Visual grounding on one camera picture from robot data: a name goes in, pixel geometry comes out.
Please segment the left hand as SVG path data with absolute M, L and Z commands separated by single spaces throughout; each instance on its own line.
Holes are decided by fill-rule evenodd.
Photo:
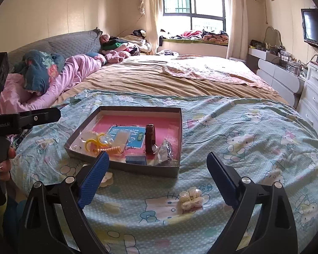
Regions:
M 8 159 L 0 163 L 0 181 L 7 182 L 11 178 L 10 170 L 12 167 L 11 160 L 15 158 L 16 152 L 10 147 L 8 150 Z

